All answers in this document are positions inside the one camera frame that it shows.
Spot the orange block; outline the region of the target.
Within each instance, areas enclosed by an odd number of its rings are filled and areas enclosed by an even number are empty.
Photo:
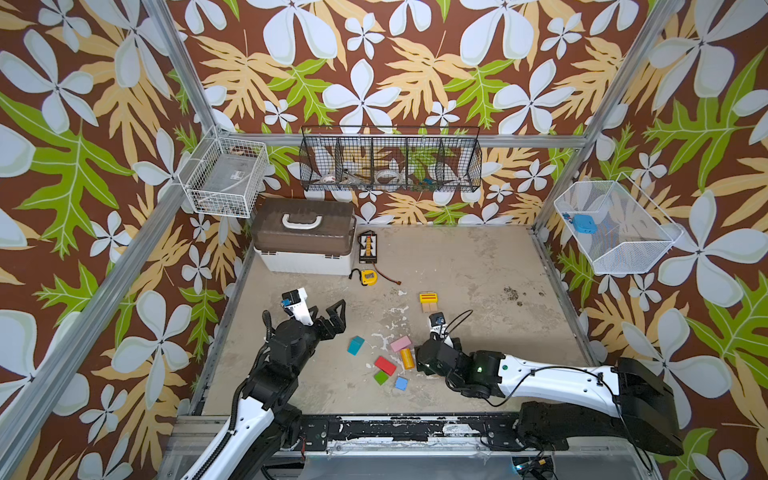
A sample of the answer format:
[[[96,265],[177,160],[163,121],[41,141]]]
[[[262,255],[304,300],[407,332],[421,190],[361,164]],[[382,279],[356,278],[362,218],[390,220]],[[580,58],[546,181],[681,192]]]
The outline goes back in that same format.
[[[415,360],[412,349],[410,347],[403,348],[399,351],[403,367],[405,370],[412,370],[415,368]]]

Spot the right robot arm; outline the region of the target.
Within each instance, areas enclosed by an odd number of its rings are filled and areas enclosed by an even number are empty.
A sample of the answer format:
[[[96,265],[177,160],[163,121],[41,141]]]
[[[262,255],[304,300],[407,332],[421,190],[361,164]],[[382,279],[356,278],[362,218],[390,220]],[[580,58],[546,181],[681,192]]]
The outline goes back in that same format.
[[[548,446],[571,437],[618,437],[645,452],[683,452],[672,388],[646,366],[622,358],[614,366],[537,363],[496,351],[462,351],[437,335],[415,349],[416,367],[438,375],[453,392],[501,404],[520,397],[514,425],[520,445]]]

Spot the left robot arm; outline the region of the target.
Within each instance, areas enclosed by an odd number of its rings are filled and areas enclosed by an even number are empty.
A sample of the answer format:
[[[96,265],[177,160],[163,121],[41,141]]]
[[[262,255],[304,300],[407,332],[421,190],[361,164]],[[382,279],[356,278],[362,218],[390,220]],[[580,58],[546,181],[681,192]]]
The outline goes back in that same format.
[[[332,304],[325,314],[303,300],[283,299],[282,307],[288,319],[276,326],[270,312],[262,312],[265,342],[233,394],[227,423],[184,479],[250,479],[280,449],[299,440],[302,412],[289,400],[318,344],[345,332],[346,302]]]

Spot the yellow red striped block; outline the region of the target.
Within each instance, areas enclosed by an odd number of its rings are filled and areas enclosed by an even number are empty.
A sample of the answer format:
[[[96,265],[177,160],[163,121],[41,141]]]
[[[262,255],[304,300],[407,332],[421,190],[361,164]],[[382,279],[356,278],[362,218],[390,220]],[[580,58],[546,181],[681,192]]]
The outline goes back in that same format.
[[[419,294],[421,304],[435,304],[438,302],[438,295],[435,292],[422,292]]]

